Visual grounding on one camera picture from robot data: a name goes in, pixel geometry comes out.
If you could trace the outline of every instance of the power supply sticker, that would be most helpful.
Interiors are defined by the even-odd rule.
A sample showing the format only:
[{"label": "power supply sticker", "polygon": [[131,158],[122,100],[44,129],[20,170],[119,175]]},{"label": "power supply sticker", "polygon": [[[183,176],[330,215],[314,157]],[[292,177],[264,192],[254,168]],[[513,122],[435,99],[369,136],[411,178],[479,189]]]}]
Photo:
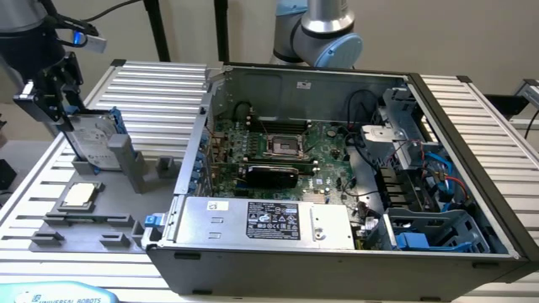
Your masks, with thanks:
[{"label": "power supply sticker", "polygon": [[247,236],[251,239],[300,240],[298,205],[250,202]]}]

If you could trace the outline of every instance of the cpu socket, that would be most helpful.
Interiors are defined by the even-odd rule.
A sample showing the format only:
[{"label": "cpu socket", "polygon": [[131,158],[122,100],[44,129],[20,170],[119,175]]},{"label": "cpu socket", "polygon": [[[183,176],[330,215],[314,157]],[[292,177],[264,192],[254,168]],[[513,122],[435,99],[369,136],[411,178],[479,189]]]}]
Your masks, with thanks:
[{"label": "cpu socket", "polygon": [[302,136],[268,135],[267,155],[271,157],[302,157]]}]

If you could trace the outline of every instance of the black stand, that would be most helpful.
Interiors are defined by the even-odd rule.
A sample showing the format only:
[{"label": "black stand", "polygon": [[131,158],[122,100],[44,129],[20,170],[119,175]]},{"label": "black stand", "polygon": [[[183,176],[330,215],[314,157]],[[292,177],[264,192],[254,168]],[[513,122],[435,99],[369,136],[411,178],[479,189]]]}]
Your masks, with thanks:
[{"label": "black stand", "polygon": [[144,8],[148,12],[150,25],[152,26],[155,47],[158,48],[158,56],[160,62],[171,61],[168,53],[168,44],[166,29],[163,26],[162,10],[159,9],[159,0],[144,0]]},{"label": "black stand", "polygon": [[228,62],[228,0],[214,0],[214,8],[216,12],[219,61]]}]

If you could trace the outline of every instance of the white wall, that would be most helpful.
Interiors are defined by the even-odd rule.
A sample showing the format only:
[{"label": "white wall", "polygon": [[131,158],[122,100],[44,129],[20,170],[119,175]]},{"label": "white wall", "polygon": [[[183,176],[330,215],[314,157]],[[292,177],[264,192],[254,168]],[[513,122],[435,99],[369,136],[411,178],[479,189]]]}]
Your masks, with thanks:
[{"label": "white wall", "polygon": [[[59,11],[87,18],[123,0],[55,0]],[[218,61],[212,0],[162,0],[174,61]],[[268,62],[275,0],[230,0],[232,61]],[[537,0],[348,0],[365,39],[357,68],[465,74],[486,93],[511,93],[539,78]],[[108,39],[106,54],[79,50],[86,95],[115,58],[158,60],[143,3],[94,22]],[[0,102],[12,86],[0,76]]]}]

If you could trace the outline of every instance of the circuit board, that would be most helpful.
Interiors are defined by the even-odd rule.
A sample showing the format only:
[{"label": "circuit board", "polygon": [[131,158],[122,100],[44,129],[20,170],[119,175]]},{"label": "circuit board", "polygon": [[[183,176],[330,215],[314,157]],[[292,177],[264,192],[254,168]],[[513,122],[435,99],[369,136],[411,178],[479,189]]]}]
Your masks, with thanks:
[{"label": "circuit board", "polygon": [[[214,196],[222,198],[280,199],[326,204],[354,205],[340,190],[353,178],[350,156],[346,154],[344,134],[339,126],[314,122],[300,134],[259,133],[231,120],[216,122],[218,144],[214,145]],[[299,142],[302,151],[287,158],[272,157],[271,142],[282,146]],[[250,188],[243,179],[247,164],[294,167],[300,175],[295,188]]]}]

